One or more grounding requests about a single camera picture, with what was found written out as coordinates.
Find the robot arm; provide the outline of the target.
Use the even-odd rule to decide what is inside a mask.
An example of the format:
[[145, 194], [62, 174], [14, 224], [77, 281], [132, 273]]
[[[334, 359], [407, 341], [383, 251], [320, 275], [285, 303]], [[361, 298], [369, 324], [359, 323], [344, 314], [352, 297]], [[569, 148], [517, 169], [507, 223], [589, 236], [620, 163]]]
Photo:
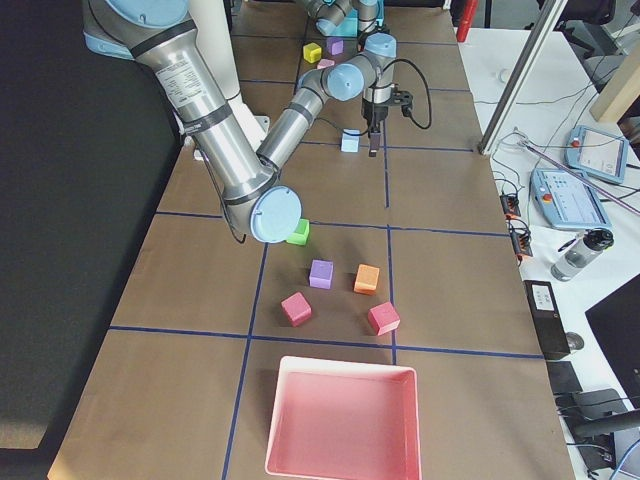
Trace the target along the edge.
[[374, 0], [297, 0], [325, 37], [373, 33], [384, 21], [384, 2]]
[[352, 58], [306, 73], [270, 128], [243, 103], [220, 1], [86, 1], [87, 47], [148, 67], [175, 115], [200, 150], [233, 234], [279, 243], [296, 229], [302, 207], [280, 182], [281, 170], [327, 101], [360, 98], [369, 150], [380, 145], [380, 125], [393, 94], [396, 41], [378, 25], [376, 1], [307, 1], [304, 9], [324, 35], [350, 12], [361, 39]]

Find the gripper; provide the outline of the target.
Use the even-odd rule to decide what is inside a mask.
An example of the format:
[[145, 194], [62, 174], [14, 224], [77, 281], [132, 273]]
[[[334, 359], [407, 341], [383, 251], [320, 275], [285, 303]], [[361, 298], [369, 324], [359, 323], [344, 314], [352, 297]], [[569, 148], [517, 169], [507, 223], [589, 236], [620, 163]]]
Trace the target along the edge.
[[376, 157], [380, 150], [380, 125], [387, 118], [393, 87], [370, 87], [363, 92], [361, 113], [367, 124], [368, 155]]

